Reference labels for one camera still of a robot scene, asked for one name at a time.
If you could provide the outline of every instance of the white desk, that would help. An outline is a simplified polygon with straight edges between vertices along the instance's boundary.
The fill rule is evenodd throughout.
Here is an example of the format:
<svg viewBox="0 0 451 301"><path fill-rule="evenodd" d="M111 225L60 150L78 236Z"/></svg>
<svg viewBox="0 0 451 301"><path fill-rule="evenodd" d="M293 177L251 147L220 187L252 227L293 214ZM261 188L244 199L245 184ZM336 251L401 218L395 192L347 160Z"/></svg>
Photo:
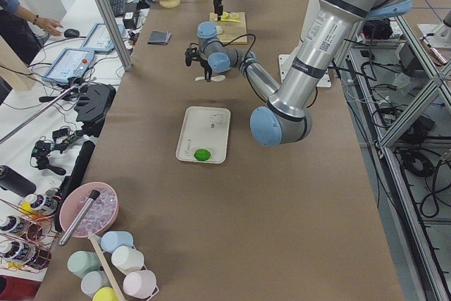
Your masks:
<svg viewBox="0 0 451 301"><path fill-rule="evenodd" d="M148 10L141 11L140 21L146 17L147 11ZM117 18L116 20L118 23L121 23L122 21L121 18ZM67 12L61 21L61 24L64 26L64 29L75 28L80 31L80 36L86 36L91 30L93 24L99 22L103 22L103 20L97 10L94 0L77 0ZM39 62L52 63L64 48L79 48L83 42L83 39L63 39L64 37L51 37L46 44L59 40L61 40L61 43L55 43L49 45L48 47L44 47L43 50L36 55L32 64ZM121 62L119 58L117 58L117 53L115 51L110 53L108 56L104 54L97 54L94 62L104 57L108 57L108 59L100 61L95 65L95 72L90 81L101 82L117 87L121 82L121 77L124 72L121 67ZM33 68L33 71L39 74L44 74L48 67L49 65L38 65ZM39 105L39 97L48 95L56 96L58 95L58 92L52 91L51 88L44 87L39 83L35 83L33 88L28 92L17 92L15 90L11 91L4 102L5 104L0 105L0 137L3 137L11 132L23 121L26 121L34 113L44 107L45 104ZM12 107L20 108L21 110L12 109L6 104ZM36 141L38 141L38 139L42 136L45 136L46 139L50 140L51 132L58 130L65 125L68 125L72 130L81 128L81 123L75 122L77 117L77 113L73 110L75 102L65 102L64 100L60 100L58 101L58 104L62 106L62 108L58 107L58 109L64 113L64 115L59 113L55 106L50 107L33 122L25 126L13 137L0 145L0 164L10 166L12 169L35 183L38 193L44 193L49 188L59 187L64 179L64 176L58 176L47 169L40 171L37 168L31 167L30 155ZM81 145L84 141L89 139L92 140L95 138L83 137L81 140L78 140L76 143L69 146L69 148L62 154L59 154L57 151L52 152L49 155L50 164L63 167L67 172L66 175L70 175L73 170L75 160L80 152ZM12 192L0 190L0 199L4 199L12 204L18 204L22 198ZM16 210L8 207L3 202L0 202L1 219L7 215L17 213L18 212ZM45 271L46 270L42 270L38 274L31 274L23 271L12 272L2 270L0 271L0 274L20 276L23 278L41 281L44 278Z"/></svg>

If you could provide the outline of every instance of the black bottle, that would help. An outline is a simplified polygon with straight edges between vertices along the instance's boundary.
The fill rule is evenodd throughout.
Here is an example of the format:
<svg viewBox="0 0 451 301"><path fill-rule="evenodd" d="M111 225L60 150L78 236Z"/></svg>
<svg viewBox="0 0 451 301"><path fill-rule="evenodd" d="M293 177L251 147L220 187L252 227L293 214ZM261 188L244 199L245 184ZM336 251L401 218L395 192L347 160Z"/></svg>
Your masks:
<svg viewBox="0 0 451 301"><path fill-rule="evenodd" d="M21 197L36 192L36 185L7 165L0 165L0 187Z"/></svg>

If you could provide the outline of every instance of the blue joint cap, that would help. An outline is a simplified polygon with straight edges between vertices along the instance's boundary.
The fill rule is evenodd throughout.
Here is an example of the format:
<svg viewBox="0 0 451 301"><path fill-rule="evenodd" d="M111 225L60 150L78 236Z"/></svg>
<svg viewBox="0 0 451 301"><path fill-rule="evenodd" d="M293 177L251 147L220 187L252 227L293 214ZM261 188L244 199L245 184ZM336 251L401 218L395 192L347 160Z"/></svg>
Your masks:
<svg viewBox="0 0 451 301"><path fill-rule="evenodd" d="M266 147L277 146L282 142L282 128L276 115L265 106L257 107L250 119L254 139Z"/></svg>
<svg viewBox="0 0 451 301"><path fill-rule="evenodd" d="M204 21L197 26L197 36L201 39L214 38L216 36L216 25Z"/></svg>
<svg viewBox="0 0 451 301"><path fill-rule="evenodd" d="M383 8L378 8L374 11L370 11L365 20L376 20L376 19L385 19L395 16L400 16L410 11L412 8L414 0L406 0L402 3L398 3L395 5L390 5Z"/></svg>
<svg viewBox="0 0 451 301"><path fill-rule="evenodd" d="M208 62L215 73L222 73L230 70L230 59L225 53L215 52L210 54Z"/></svg>

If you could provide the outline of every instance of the pink bowl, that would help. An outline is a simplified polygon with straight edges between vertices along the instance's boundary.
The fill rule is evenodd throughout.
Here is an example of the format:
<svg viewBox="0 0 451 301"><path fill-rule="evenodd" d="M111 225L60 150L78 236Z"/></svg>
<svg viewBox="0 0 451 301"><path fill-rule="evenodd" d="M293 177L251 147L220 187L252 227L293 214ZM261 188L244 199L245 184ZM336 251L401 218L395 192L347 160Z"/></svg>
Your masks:
<svg viewBox="0 0 451 301"><path fill-rule="evenodd" d="M83 206L83 203L81 202L82 198L88 197L92 190L100 190L100 191L110 190L111 194L116 198L116 205L114 207L114 211L113 214L111 215L111 218L105 223L101 224L101 228L95 230L94 233L102 234L108 228L110 228L113 222L116 220L119 212L119 204L118 204L118 196L114 191L114 189L106 183L85 183L84 185L81 185L79 188L70 193L69 196L64 201L63 206L61 206L59 214L59 222L64 231L66 231L69 228L72 221L80 212ZM87 238L87 235L81 235L80 233L78 233L78 230L75 230L72 236L74 238Z"/></svg>

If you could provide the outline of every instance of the person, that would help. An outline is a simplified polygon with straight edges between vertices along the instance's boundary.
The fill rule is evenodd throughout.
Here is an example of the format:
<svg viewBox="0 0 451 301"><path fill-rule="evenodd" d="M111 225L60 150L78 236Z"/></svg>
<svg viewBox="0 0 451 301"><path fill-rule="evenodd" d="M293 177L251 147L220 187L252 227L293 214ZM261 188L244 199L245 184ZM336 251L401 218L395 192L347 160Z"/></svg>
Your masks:
<svg viewBox="0 0 451 301"><path fill-rule="evenodd" d="M0 35L19 58L30 65L42 45L27 22L54 36L61 36L57 28L63 26L57 20L26 9L19 0L0 0Z"/></svg>

